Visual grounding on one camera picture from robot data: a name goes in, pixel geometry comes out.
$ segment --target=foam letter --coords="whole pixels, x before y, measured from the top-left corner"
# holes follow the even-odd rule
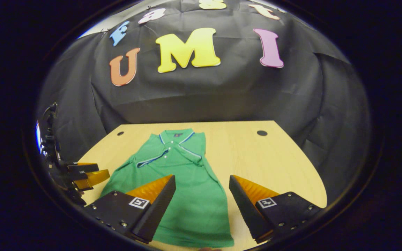
[[[203,9],[224,9],[226,5],[223,0],[200,0],[200,7]]]
[[[158,38],[156,43],[161,45],[161,65],[158,67],[158,72],[167,73],[176,69],[176,64],[172,62],[172,55],[181,67],[187,67],[193,51],[195,52],[195,58],[192,60],[194,67],[219,65],[221,61],[215,55],[213,42],[215,32],[213,28],[196,29],[186,43],[174,34]]]
[[[126,25],[129,24],[129,21],[124,22],[121,26],[119,26],[111,35],[110,38],[114,40],[113,46],[116,46],[118,42],[122,40],[122,38],[125,36],[126,32]]]
[[[261,45],[263,47],[263,57],[260,59],[260,63],[269,67],[283,67],[283,61],[280,60],[276,42],[278,35],[262,29],[254,29],[254,32],[260,36]]]
[[[280,20],[280,18],[278,16],[271,15],[270,12],[273,12],[273,11],[270,9],[267,9],[261,5],[249,5],[249,6],[254,7],[258,11],[258,13],[262,14],[263,16],[269,17],[270,19],[274,19],[274,20]]]
[[[124,76],[120,74],[120,61],[122,60],[123,56],[120,55],[110,61],[111,82],[115,86],[123,86],[133,80],[134,76],[136,75],[136,60],[137,53],[139,51],[139,48],[134,48],[126,53],[126,57],[128,57],[128,73]]]
[[[145,14],[145,16],[141,20],[139,20],[138,23],[139,24],[144,24],[144,23],[146,23],[146,22],[148,22],[150,20],[156,20],[158,18],[161,18],[161,17],[164,16],[164,11],[165,11],[165,8],[153,10],[153,11]]]

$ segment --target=green polo shirt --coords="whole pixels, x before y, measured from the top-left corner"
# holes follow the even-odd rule
[[[128,192],[167,175],[176,191],[153,240],[177,246],[233,246],[228,202],[207,159],[206,136],[192,129],[166,130],[150,138],[111,175],[101,197]]]

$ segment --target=yellow letter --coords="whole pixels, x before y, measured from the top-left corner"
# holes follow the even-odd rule
[[[200,0],[200,7],[203,9],[224,9],[226,5],[223,0]]]
[[[214,28],[199,28],[194,30],[187,42],[184,43],[174,34],[164,35],[156,40],[161,45],[161,65],[159,73],[167,73],[176,69],[172,62],[172,55],[178,64],[185,68],[188,65],[190,56],[195,51],[195,58],[192,60],[194,67],[216,66],[220,64],[220,58],[215,55],[213,35]]]

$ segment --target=blue letter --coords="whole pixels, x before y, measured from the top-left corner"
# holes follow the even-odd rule
[[[113,46],[116,46],[118,42],[122,40],[122,38],[125,36],[126,32],[126,25],[129,23],[129,21],[124,22],[121,26],[119,26],[111,35],[110,38],[114,40]]]

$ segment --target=polo shirt collar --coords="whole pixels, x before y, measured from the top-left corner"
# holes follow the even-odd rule
[[[182,144],[186,142],[192,135],[195,133],[192,129],[185,130],[165,130],[159,134],[159,138],[163,144],[176,142],[178,144]]]

